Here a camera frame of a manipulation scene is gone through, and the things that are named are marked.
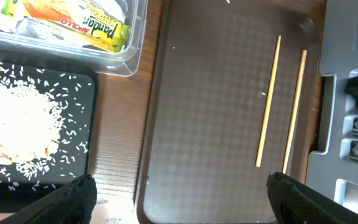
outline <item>chopstick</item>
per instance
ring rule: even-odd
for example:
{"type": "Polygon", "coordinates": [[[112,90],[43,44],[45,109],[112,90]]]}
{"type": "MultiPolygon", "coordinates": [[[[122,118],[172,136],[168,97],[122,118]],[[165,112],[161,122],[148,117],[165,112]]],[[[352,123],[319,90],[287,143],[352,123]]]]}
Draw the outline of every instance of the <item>chopstick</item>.
{"type": "Polygon", "coordinates": [[[288,157],[290,156],[290,151],[291,151],[292,137],[295,129],[296,115],[298,114],[299,97],[301,95],[302,81],[303,81],[303,74],[305,72],[307,53],[308,53],[307,50],[302,50],[301,63],[299,65],[299,71],[298,71],[298,81],[296,81],[296,90],[295,90],[295,96],[292,106],[290,129],[288,130],[287,145],[285,146],[285,156],[284,156],[284,163],[282,169],[283,174],[285,174],[285,171],[287,169],[288,157]]]}
{"type": "Polygon", "coordinates": [[[272,74],[270,76],[270,83],[268,85],[265,114],[264,114],[264,119],[262,121],[262,131],[260,133],[258,152],[256,155],[255,165],[257,167],[260,167],[260,162],[262,161],[262,154],[264,151],[267,122],[269,121],[270,107],[272,105],[272,98],[273,98],[274,82],[276,80],[276,71],[277,71],[277,63],[278,63],[278,53],[280,52],[280,44],[281,44],[281,35],[279,35],[277,38],[277,45],[276,45],[276,51],[274,53],[272,74]]]}

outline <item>brown plastic tray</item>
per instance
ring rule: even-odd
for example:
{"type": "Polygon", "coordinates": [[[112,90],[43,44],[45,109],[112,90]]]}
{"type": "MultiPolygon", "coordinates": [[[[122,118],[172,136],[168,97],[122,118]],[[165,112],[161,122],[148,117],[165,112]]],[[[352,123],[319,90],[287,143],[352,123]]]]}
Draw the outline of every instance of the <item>brown plastic tray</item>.
{"type": "Polygon", "coordinates": [[[300,180],[320,39],[306,15],[265,1],[167,1],[140,163],[140,223],[274,221],[301,50],[308,50],[289,174],[300,180]],[[282,36],[261,167],[255,166],[282,36]]]}

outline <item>yellow packaging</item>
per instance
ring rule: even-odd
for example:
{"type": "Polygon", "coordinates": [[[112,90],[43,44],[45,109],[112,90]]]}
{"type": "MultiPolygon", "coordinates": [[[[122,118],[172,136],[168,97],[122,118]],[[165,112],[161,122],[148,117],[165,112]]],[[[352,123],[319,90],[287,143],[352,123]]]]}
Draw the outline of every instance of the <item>yellow packaging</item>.
{"type": "Polygon", "coordinates": [[[89,0],[6,0],[1,12],[15,19],[33,17],[57,24],[108,52],[120,52],[131,30],[89,0]]]}

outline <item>clear plastic lid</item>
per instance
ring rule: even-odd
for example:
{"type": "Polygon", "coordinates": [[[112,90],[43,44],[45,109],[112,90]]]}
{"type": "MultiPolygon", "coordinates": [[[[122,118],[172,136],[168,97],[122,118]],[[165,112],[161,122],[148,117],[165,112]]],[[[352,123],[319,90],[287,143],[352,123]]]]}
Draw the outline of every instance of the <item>clear plastic lid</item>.
{"type": "Polygon", "coordinates": [[[131,27],[125,48],[118,52],[89,49],[0,31],[0,49],[43,54],[87,64],[98,73],[133,75],[140,60],[146,25],[147,0],[116,0],[131,27]]]}

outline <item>wood grain surface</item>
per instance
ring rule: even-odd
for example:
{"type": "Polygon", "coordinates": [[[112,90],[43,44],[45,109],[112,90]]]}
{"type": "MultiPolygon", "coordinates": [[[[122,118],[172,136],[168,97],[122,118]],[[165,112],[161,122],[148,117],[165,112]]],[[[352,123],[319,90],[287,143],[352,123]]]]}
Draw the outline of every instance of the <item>wood grain surface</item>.
{"type": "MultiPolygon", "coordinates": [[[[273,0],[273,2],[310,15],[319,25],[322,33],[326,0],[273,0]]],[[[134,213],[135,185],[162,8],[163,0],[149,0],[147,28],[139,71],[129,78],[100,75],[97,138],[91,151],[90,164],[90,172],[98,188],[98,202],[91,223],[137,223],[134,213]]],[[[316,75],[319,78],[314,90],[309,146],[317,140],[316,133],[321,111],[322,81],[320,76],[316,75]]],[[[0,214],[0,220],[9,215],[0,214]]]]}

